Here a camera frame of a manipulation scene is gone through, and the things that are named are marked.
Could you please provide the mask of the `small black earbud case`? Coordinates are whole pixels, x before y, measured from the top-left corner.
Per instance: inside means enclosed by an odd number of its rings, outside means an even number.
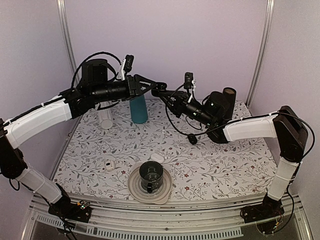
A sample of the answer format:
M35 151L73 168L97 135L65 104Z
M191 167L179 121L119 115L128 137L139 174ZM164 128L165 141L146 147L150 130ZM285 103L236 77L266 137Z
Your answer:
M187 138L188 138L188 141L192 144L192 145L195 145L198 143L198 139L197 137L195 136L195 134L193 133L190 133L187 135Z

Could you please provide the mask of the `black oval charging case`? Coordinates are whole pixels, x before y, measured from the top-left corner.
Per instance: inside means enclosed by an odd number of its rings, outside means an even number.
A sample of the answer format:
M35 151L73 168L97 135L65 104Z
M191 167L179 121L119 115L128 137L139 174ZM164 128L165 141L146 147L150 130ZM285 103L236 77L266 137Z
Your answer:
M167 86L165 82L156 82L155 88L151 90L151 95L153 97L159 97L160 94L167 89Z

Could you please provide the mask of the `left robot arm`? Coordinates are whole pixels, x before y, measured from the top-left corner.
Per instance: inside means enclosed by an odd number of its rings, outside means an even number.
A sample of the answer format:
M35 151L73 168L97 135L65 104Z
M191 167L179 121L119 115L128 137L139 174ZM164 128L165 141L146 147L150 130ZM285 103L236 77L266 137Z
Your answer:
M63 217L74 213L74 205L61 186L24 161L19 147L40 132L62 122L76 119L103 102L127 101L154 89L156 82L141 75L130 75L134 57L127 55L120 62L114 77L106 59L86 58L76 69L81 71L77 86L60 92L51 100L7 121L0 122L0 172L10 180L17 180L44 197Z

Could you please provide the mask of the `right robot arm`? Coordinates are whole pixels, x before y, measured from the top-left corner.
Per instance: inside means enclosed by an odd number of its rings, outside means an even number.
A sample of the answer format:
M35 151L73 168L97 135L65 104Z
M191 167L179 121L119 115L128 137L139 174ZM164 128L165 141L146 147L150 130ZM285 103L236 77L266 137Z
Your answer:
M222 92L211 92L204 103L194 99L188 91L156 89L152 95L160 98L177 118L186 115L206 126L204 134L216 144L256 138L277 139L280 162L258 213L262 218L269 218L278 210L281 198L306 154L308 139L306 124L289 106L282 106L273 113L233 120L236 90L230 87Z

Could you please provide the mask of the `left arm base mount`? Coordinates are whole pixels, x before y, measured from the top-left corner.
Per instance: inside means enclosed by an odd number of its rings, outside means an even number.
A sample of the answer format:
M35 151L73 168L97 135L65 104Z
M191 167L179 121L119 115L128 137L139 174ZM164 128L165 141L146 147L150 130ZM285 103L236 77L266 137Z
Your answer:
M88 223L91 218L92 210L93 209L90 206L83 207L83 204L58 201L50 205L48 213L62 219Z

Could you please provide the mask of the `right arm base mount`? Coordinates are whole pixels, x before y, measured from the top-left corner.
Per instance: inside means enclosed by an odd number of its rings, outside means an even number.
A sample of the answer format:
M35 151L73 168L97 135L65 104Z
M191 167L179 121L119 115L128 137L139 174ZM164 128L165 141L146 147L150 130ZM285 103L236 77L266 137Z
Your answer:
M240 217L245 223L251 223L277 217L285 213L281 203L260 203L247 205L240 210Z

